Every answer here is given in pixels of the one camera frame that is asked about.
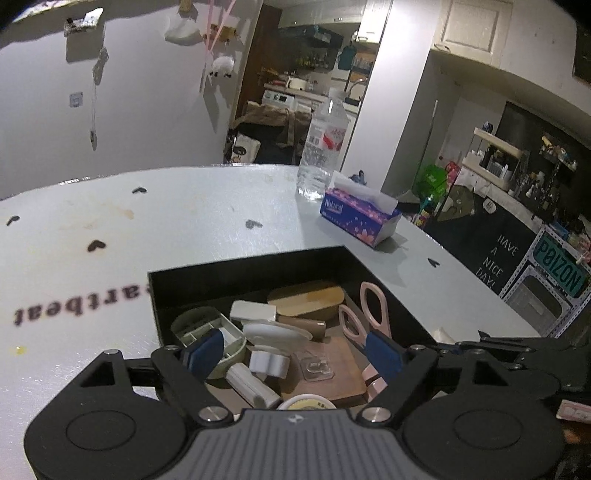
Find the purple tissue box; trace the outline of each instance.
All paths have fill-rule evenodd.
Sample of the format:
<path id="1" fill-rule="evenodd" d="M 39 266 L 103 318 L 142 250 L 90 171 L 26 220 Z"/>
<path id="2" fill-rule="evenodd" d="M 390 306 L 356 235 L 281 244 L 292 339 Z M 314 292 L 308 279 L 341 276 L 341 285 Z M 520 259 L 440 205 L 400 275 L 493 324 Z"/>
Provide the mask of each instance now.
<path id="1" fill-rule="evenodd" d="M 337 188 L 326 190 L 320 214 L 372 248 L 392 236 L 402 216 L 398 209 L 389 215 Z"/>

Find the bottle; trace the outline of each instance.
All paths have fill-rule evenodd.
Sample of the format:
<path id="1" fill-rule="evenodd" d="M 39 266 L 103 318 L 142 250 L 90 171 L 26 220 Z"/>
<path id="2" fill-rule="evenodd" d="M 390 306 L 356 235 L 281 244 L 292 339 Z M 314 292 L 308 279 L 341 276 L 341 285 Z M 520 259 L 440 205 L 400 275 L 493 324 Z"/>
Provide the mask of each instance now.
<path id="1" fill-rule="evenodd" d="M 349 118 L 345 92 L 331 87 L 328 99 L 314 112 L 297 172 L 296 191 L 308 200 L 322 200 L 333 171 L 338 168 Z"/>
<path id="2" fill-rule="evenodd" d="M 417 215 L 415 215 L 413 223 L 421 230 L 424 230 L 428 220 L 435 211 L 435 206 L 435 197 L 433 195 L 429 195 L 423 200 L 421 206 L 419 207 L 420 211 Z"/>

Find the black box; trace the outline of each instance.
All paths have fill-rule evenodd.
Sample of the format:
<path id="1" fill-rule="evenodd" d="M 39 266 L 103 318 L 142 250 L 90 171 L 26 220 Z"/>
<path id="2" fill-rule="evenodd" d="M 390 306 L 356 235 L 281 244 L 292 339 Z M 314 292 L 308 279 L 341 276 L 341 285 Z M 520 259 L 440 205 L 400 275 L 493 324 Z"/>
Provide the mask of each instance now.
<path id="1" fill-rule="evenodd" d="M 229 317 L 234 300 L 266 303 L 271 290 L 313 280 L 335 282 L 359 306 L 361 282 L 375 283 L 388 300 L 393 340 L 406 348 L 415 343 L 435 344 L 414 316 L 346 247 L 300 250 L 172 268 L 151 272 L 148 279 L 162 345 L 180 345 L 170 326 L 186 310 L 208 305 Z M 379 320 L 380 309 L 374 295 L 369 296 L 368 305 Z"/>

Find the scissors handle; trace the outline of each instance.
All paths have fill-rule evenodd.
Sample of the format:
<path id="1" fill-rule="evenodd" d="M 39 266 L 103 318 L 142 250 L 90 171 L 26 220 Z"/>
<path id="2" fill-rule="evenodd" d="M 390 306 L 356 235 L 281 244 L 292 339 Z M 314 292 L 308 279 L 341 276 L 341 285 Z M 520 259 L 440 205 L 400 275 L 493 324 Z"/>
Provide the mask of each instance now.
<path id="1" fill-rule="evenodd" d="M 358 333 L 355 333 L 349 328 L 346 317 L 349 317 L 349 320 L 353 323 L 353 325 L 355 325 Z M 339 323 L 343 329 L 343 333 L 349 340 L 351 340 L 353 343 L 356 343 L 361 348 L 365 348 L 365 339 L 367 338 L 368 334 L 357 318 L 357 315 L 355 315 L 353 310 L 351 310 L 347 305 L 339 305 Z"/>
<path id="2" fill-rule="evenodd" d="M 371 290 L 375 293 L 379 300 L 379 306 L 381 310 L 381 318 L 378 322 L 371 312 L 369 311 L 368 307 L 368 290 Z M 392 333 L 390 332 L 390 320 L 388 316 L 388 301 L 386 300 L 386 295 L 384 292 L 375 284 L 364 281 L 361 283 L 361 309 L 363 314 L 367 318 L 369 324 L 382 332 L 385 336 L 392 338 Z"/>

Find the white soap dish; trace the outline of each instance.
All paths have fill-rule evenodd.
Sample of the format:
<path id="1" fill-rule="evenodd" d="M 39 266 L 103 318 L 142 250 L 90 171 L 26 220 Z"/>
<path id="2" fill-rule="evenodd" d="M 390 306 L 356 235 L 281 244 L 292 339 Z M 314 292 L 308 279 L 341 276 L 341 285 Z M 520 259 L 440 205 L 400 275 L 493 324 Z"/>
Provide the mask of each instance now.
<path id="1" fill-rule="evenodd" d="M 242 324 L 244 337 L 254 345 L 251 372 L 285 378 L 290 355 L 312 339 L 310 332 L 291 325 L 264 320 Z"/>

